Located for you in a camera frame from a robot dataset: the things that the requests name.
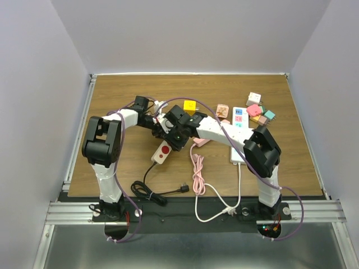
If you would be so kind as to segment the teal plug adapter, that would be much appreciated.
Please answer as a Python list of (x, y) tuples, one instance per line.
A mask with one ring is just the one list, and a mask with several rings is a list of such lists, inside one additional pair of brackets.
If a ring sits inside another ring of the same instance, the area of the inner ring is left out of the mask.
[(273, 113), (271, 110), (267, 110), (267, 111), (264, 113), (264, 117), (266, 117), (269, 121), (271, 121), (271, 120), (275, 120), (275, 119), (276, 119), (276, 114)]

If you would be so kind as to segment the small pink USB adapter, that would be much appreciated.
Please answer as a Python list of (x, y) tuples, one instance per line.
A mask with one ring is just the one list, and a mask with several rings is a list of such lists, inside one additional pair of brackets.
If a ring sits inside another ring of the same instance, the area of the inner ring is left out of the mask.
[(268, 119), (267, 117), (265, 117), (263, 115), (261, 115), (257, 120), (257, 124), (259, 124), (261, 126), (266, 126), (269, 123), (270, 123), (270, 119)]

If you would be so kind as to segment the pink plug adapter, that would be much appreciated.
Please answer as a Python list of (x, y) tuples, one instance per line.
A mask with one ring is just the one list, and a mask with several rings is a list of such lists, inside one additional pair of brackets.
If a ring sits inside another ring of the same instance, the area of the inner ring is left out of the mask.
[(252, 105), (248, 106), (246, 111), (250, 117), (256, 117), (263, 113), (261, 107), (258, 106), (257, 104), (252, 104)]

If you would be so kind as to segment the white power strip pastel sockets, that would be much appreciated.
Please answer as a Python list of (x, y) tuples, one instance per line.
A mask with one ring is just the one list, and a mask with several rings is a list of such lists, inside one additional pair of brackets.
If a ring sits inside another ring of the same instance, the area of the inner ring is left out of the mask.
[[(252, 128), (249, 127), (249, 115), (246, 108), (233, 107), (231, 125), (234, 126), (233, 139), (237, 139), (240, 143), (244, 144), (244, 140), (251, 137)], [(230, 161), (234, 165), (246, 165), (245, 161), (234, 147), (231, 147)]]

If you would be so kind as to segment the small yellow plug adapter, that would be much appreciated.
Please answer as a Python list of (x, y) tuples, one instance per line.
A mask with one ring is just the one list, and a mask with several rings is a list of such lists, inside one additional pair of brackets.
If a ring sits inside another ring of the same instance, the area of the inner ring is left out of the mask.
[(260, 117), (261, 117), (261, 115), (257, 115), (255, 117), (250, 117), (250, 120), (257, 123), (259, 121)]

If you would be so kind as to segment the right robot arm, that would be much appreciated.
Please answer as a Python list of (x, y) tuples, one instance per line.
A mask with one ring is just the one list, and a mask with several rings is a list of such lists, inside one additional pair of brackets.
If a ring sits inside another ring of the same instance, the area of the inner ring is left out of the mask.
[(155, 120), (160, 125), (158, 136), (172, 150), (181, 151), (190, 137), (217, 141), (234, 148), (258, 179), (260, 216), (270, 219), (278, 213), (281, 190), (278, 184), (278, 165), (281, 149), (266, 127), (238, 128), (204, 113), (189, 115), (178, 105), (166, 113), (157, 109)]

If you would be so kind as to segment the pink cube adapter deer print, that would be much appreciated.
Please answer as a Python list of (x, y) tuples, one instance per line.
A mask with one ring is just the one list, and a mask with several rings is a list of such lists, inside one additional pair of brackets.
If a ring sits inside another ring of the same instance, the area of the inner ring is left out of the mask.
[(226, 119), (229, 114), (229, 106), (225, 104), (218, 104), (216, 109), (216, 115), (218, 118)]

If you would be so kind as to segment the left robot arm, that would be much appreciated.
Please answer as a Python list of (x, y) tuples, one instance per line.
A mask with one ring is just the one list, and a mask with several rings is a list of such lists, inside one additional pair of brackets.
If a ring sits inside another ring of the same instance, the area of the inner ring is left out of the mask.
[(153, 117), (148, 114), (150, 103), (159, 104), (153, 98), (137, 96), (128, 106), (103, 117), (92, 116), (88, 121), (81, 152), (94, 170), (100, 190), (99, 203), (89, 206), (95, 220), (118, 221), (126, 214), (117, 164), (126, 128), (154, 129)]

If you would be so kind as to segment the yellow cube socket adapter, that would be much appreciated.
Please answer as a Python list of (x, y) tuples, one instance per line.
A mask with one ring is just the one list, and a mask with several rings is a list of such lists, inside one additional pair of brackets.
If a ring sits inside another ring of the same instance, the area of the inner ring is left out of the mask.
[(194, 100), (184, 100), (183, 110), (190, 116), (194, 115), (199, 108), (197, 107), (197, 102)]

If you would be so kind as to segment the white cube adapter cartoon print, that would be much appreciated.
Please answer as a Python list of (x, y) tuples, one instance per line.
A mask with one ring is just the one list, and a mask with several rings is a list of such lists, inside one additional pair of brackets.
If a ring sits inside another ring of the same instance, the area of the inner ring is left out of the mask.
[(261, 101), (261, 94), (255, 93), (255, 92), (250, 92), (246, 101), (246, 106), (251, 106), (251, 105), (261, 105), (262, 101)]

